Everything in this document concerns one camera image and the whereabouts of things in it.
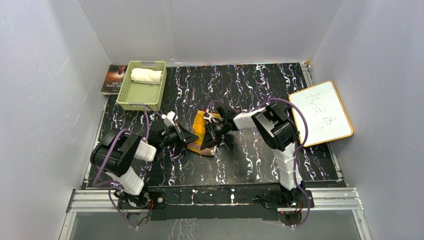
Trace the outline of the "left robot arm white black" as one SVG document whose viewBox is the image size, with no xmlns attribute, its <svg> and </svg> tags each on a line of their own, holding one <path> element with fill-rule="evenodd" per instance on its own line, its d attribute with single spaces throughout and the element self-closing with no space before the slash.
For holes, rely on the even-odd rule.
<svg viewBox="0 0 424 240">
<path fill-rule="evenodd" d="M 147 139 L 128 129 L 112 129 L 94 148 L 91 165 L 98 169 L 93 187 L 115 187 L 130 195 L 130 202 L 137 208 L 149 203 L 149 194 L 143 191 L 145 182 L 132 167 L 133 160 L 153 162 L 159 151 L 168 146 L 187 146 L 199 137 L 179 123 L 166 125 L 154 123 L 146 132 Z"/>
</svg>

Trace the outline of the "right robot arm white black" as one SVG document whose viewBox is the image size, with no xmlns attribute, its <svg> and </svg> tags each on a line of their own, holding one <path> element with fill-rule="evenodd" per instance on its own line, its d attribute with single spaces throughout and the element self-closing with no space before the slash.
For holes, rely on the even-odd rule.
<svg viewBox="0 0 424 240">
<path fill-rule="evenodd" d="M 279 170 L 279 184 L 283 189 L 282 202 L 295 207 L 302 199 L 300 191 L 303 179 L 295 166 L 296 138 L 299 133 L 295 123 L 285 110 L 268 105 L 256 110 L 238 112 L 223 103 L 216 108 L 219 118 L 205 113 L 205 135 L 200 149 L 213 148 L 222 140 L 222 136 L 231 131 L 257 129 L 266 145 L 272 149 Z"/>
</svg>

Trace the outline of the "light green plastic basket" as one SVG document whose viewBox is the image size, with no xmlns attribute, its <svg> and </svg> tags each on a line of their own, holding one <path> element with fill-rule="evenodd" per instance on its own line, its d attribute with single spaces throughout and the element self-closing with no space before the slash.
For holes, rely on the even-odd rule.
<svg viewBox="0 0 424 240">
<path fill-rule="evenodd" d="M 159 82 L 134 81 L 131 74 L 135 69 L 159 71 Z M 167 79 L 167 64 L 165 61 L 133 60 L 127 65 L 122 85 L 116 103 L 125 111 L 143 111 L 144 106 L 159 111 Z"/>
</svg>

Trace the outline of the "brown and yellow cloth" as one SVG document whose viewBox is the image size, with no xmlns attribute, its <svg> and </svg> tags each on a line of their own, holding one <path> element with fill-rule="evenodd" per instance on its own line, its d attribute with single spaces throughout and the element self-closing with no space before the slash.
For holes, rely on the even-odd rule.
<svg viewBox="0 0 424 240">
<path fill-rule="evenodd" d="M 201 156 L 213 157 L 217 151 L 216 146 L 201 150 L 201 145 L 205 138 L 205 134 L 207 133 L 206 126 L 205 126 L 207 123 L 207 120 L 204 119 L 204 114 L 205 114 L 204 111 L 198 110 L 195 115 L 191 133 L 196 135 L 198 139 L 195 140 L 194 142 L 189 143 L 187 145 L 187 149 Z"/>
</svg>

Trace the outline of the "white terry towel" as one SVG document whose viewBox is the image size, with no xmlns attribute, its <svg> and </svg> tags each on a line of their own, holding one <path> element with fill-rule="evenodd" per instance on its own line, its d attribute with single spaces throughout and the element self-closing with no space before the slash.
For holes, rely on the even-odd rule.
<svg viewBox="0 0 424 240">
<path fill-rule="evenodd" d="M 146 68 L 134 68 L 131 71 L 130 78 L 133 82 L 143 84 L 160 84 L 163 71 Z"/>
</svg>

